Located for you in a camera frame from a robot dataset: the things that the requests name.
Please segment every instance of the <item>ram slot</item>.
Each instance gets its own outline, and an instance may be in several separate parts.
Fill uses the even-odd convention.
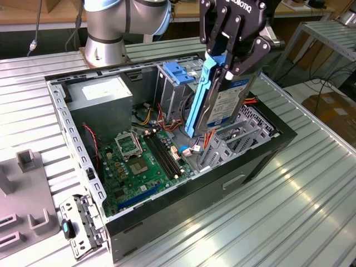
[[[180,176],[181,172],[179,168],[161,143],[160,139],[157,136],[145,136],[144,140],[168,178],[172,180],[176,175]]]

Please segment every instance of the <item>aluminum table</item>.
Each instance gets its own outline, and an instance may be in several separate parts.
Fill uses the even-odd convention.
[[[310,37],[296,56],[294,62],[296,62],[304,55],[314,40],[321,41],[323,44],[338,52],[338,56],[331,64],[331,66],[336,66],[341,57],[346,57],[351,61],[356,61],[356,28],[348,28],[337,21],[302,22],[295,30],[283,54],[279,58],[271,76],[272,79],[274,79],[277,74],[280,73],[284,61],[287,59],[290,51],[293,49],[294,45],[303,32],[309,34]],[[324,75],[324,77],[327,77],[331,73],[332,69],[333,67],[331,67],[331,69]]]
[[[197,38],[128,46],[133,60],[204,51]],[[84,70],[79,52],[0,61],[0,160],[39,151],[57,215],[83,192],[43,76]],[[356,151],[266,76],[253,93],[298,133],[252,182],[117,266],[349,266],[356,257]],[[0,266],[112,266],[102,248],[76,262],[63,232]]]

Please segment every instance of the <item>red cable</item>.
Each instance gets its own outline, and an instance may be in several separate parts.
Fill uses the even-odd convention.
[[[172,122],[171,125],[169,126],[166,126],[164,124],[164,119],[163,119],[163,112],[162,112],[162,108],[161,108],[161,105],[158,103],[158,109],[159,109],[159,113],[158,113],[158,117],[157,117],[157,120],[158,121],[162,121],[162,122],[159,122],[159,125],[167,132],[171,132],[171,131],[174,131],[175,129],[178,128],[178,126],[180,126],[182,123],[180,122],[180,120],[177,120],[178,124],[177,125],[174,125],[174,123]]]
[[[96,143],[95,135],[94,135],[93,131],[92,131],[88,126],[86,126],[85,124],[83,124],[83,127],[84,127],[85,129],[87,129],[87,130],[90,132],[91,136],[93,137],[94,146],[95,146],[95,153],[96,153],[96,154],[95,154],[95,156],[96,156],[96,170],[98,171],[98,170],[99,170],[99,155],[98,155],[98,146],[97,146],[97,143]]]

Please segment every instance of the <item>wooden table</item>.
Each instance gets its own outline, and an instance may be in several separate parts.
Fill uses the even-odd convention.
[[[321,16],[322,20],[328,19],[334,9],[314,9],[313,11],[294,11],[289,7],[279,4],[277,6],[275,17],[310,17]],[[77,11],[71,0],[61,0],[58,5],[49,13],[41,13],[39,29],[66,29],[75,27],[75,18]],[[34,11],[24,9],[4,7],[0,11],[0,32],[12,31],[32,31],[35,29],[37,14]],[[199,2],[181,2],[175,6],[174,22],[199,21]],[[82,26],[87,27],[86,14],[83,12]],[[145,36],[144,42],[152,42],[153,36]]]

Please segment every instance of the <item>blue latch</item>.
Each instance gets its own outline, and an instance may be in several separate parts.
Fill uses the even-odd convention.
[[[210,72],[216,66],[221,67],[224,64],[225,60],[226,60],[226,54],[215,56],[215,57],[211,57],[208,55],[208,57],[204,61],[204,65],[199,80],[199,85],[195,92],[195,97],[192,106],[190,108],[190,113],[185,125],[185,131],[191,138],[193,138],[194,136],[195,126],[199,119],[198,118],[199,112],[201,108],[204,106],[203,103],[204,96],[207,94],[211,86],[211,81],[209,80]]]
[[[189,76],[186,71],[176,62],[164,63],[163,68],[178,85],[183,85],[185,83],[194,81],[194,78]]]

